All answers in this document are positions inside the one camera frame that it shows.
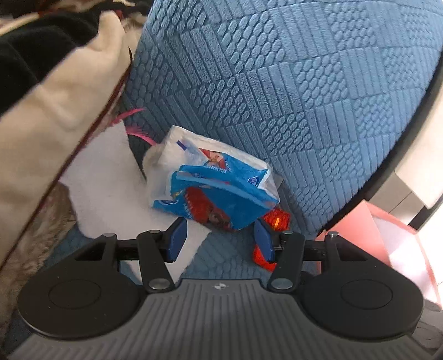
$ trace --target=red plastic item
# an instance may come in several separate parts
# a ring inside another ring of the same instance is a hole
[[[290,219],[291,217],[289,213],[279,208],[274,208],[263,216],[263,220],[266,221],[275,231],[288,230]],[[261,253],[257,245],[255,245],[254,251],[252,252],[252,260],[258,266],[261,266],[262,268],[270,272],[273,272],[277,266],[276,262],[270,263],[264,259],[263,254]]]

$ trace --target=cartoon graphic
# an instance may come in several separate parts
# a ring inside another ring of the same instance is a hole
[[[222,153],[205,149],[200,150],[209,159],[209,161],[205,164],[206,166],[217,166],[218,168],[226,169],[226,161]]]
[[[231,228],[229,216],[222,209],[216,207],[202,189],[186,188],[185,199],[195,221],[202,224],[209,222],[224,230]]]

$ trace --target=gray ribbed plate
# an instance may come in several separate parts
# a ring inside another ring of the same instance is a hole
[[[11,360],[429,359],[404,336],[381,343],[350,341],[311,323],[289,295],[257,280],[183,280],[147,297],[119,329],[94,339],[31,336]]]

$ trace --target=pink feather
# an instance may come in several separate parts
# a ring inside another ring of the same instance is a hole
[[[126,133],[127,133],[128,135],[137,136],[138,138],[140,138],[140,139],[146,141],[149,145],[152,145],[152,146],[157,145],[157,143],[156,143],[154,140],[152,140],[152,139],[148,136],[148,134],[146,134],[142,129],[140,129],[140,128],[137,127],[137,126],[128,126],[128,127],[126,128]]]
[[[110,126],[113,126],[113,125],[115,125],[115,124],[118,124],[120,121],[126,119],[127,117],[129,117],[129,116],[131,116],[131,115],[133,115],[133,114],[139,113],[140,111],[143,111],[143,110],[146,110],[146,109],[144,109],[144,108],[138,108],[138,109],[132,109],[132,110],[129,110],[129,111],[125,111],[124,113],[121,113],[120,115],[117,115],[117,117],[116,117],[114,120],[112,120]],[[143,132],[142,129],[140,129],[139,127],[137,127],[137,126],[135,126],[135,125],[128,126],[128,127],[126,128],[126,133],[127,133],[128,135],[137,136],[138,138],[140,138],[140,139],[146,141],[149,145],[152,145],[152,146],[157,145],[157,143],[156,143],[154,140],[152,140],[152,139],[149,137],[148,134],[146,134],[145,132]]]

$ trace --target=blue gripper pad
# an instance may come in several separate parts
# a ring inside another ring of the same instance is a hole
[[[184,218],[178,218],[171,227],[172,229],[169,238],[169,247],[167,249],[167,260],[169,262],[174,262],[177,260],[178,255],[186,241],[188,235],[188,223]]]
[[[254,223],[254,240],[257,243],[263,258],[268,262],[275,261],[276,252],[274,251],[274,246],[272,244],[271,234],[258,220]]]

